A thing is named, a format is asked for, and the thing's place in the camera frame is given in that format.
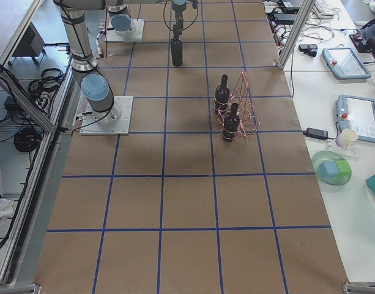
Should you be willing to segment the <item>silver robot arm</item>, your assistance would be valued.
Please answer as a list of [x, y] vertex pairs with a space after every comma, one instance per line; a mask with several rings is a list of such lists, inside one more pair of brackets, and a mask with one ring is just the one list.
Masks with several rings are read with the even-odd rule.
[[97, 62], [87, 32], [85, 11], [107, 10], [110, 22], [117, 32], [130, 27], [124, 12], [129, 4], [155, 4], [155, 1], [54, 1], [59, 7], [73, 58], [73, 75], [92, 108], [95, 122], [108, 123], [121, 117], [114, 94], [105, 77], [97, 70]]
[[135, 25], [128, 5], [108, 6], [107, 12], [110, 16], [109, 28], [113, 29], [117, 35], [129, 35], [134, 31]]

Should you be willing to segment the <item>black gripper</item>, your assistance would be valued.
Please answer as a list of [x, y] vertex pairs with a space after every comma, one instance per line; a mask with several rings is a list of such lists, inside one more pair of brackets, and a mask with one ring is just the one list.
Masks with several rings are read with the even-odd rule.
[[182, 12], [175, 12], [176, 23], [173, 26], [173, 37], [179, 37], [184, 28], [184, 18]]

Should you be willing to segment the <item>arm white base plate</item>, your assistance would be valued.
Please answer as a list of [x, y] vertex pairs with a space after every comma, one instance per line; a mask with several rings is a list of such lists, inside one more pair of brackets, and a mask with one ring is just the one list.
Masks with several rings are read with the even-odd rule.
[[128, 135], [133, 108], [133, 96], [115, 96], [114, 105], [108, 113], [93, 112], [89, 102], [86, 105], [81, 135]]
[[141, 42], [143, 39], [144, 22], [143, 19], [112, 19], [106, 33], [107, 41], [111, 43]]

